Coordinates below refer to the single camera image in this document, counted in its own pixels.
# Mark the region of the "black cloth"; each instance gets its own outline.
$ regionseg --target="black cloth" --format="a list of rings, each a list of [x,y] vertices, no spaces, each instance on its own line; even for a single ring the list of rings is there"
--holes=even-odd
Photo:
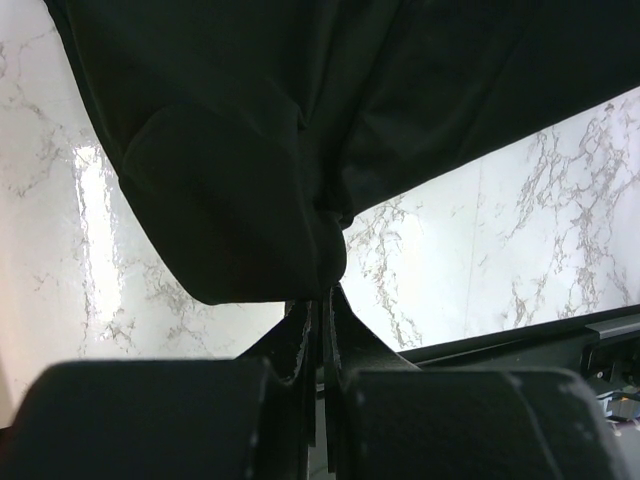
[[[355,215],[640,84],[640,0],[45,0],[205,303],[318,298]]]

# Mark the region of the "black garment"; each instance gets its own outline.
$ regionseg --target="black garment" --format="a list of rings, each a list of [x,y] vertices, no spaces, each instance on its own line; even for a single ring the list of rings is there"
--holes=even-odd
[[[46,0],[206,303],[318,298],[363,210],[640,84],[638,0]]]

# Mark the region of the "marble tabletop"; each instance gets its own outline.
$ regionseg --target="marble tabletop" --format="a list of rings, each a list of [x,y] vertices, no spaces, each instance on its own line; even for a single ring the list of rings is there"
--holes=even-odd
[[[636,304],[639,201],[636,89],[363,213],[345,232],[343,284],[397,350]],[[282,316],[202,305],[169,273],[41,0],[0,0],[0,225],[13,407],[52,363],[234,356]]]

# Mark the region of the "marble surface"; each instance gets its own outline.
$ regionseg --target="marble surface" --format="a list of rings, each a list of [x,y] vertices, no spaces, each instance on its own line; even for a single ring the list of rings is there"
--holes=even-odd
[[[395,349],[638,303],[639,175],[640,89],[362,214],[345,290]],[[281,318],[199,304],[162,264],[41,0],[0,0],[0,225],[13,407],[51,363],[234,356]]]

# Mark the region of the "white marble table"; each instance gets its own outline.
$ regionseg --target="white marble table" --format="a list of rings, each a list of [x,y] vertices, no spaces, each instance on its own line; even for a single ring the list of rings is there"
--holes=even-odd
[[[395,349],[638,303],[639,179],[637,89],[365,212],[345,289]],[[0,225],[0,422],[51,363],[234,356],[281,317],[168,272],[40,0],[0,0]]]

